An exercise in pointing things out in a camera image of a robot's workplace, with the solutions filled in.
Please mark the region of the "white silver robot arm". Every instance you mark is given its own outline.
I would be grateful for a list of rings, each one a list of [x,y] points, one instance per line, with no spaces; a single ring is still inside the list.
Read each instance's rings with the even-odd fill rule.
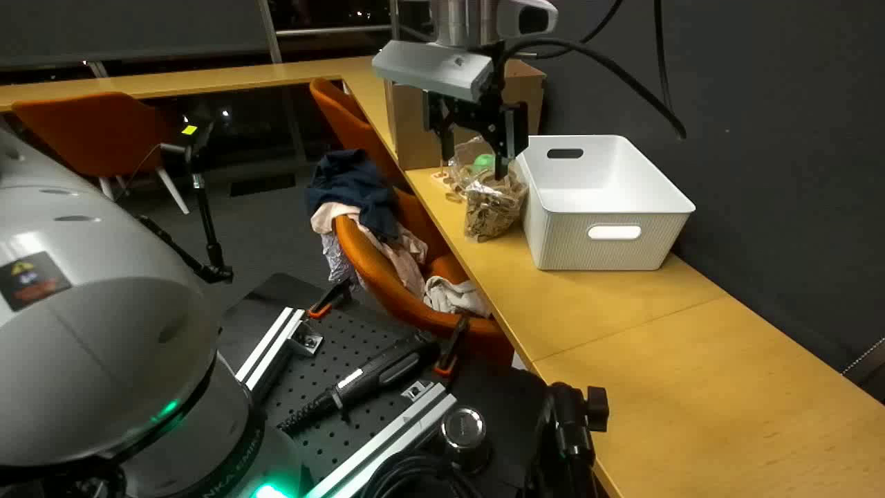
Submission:
[[[0,473],[55,498],[303,498],[299,449],[217,354],[205,281],[79,175],[3,136]]]

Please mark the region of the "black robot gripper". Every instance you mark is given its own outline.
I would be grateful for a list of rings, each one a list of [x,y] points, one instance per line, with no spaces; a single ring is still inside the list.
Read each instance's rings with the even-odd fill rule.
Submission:
[[[480,52],[488,56],[495,68],[488,76],[488,89],[480,94],[479,101],[463,101],[441,94],[423,94],[426,105],[426,126],[439,141],[439,159],[441,165],[451,165],[452,159],[452,130],[463,126],[479,132],[491,150],[495,150],[495,179],[502,179],[508,171],[508,150],[523,146],[527,136],[527,105],[516,101],[508,105],[502,99],[502,46],[479,46],[479,49],[461,49],[461,52]]]

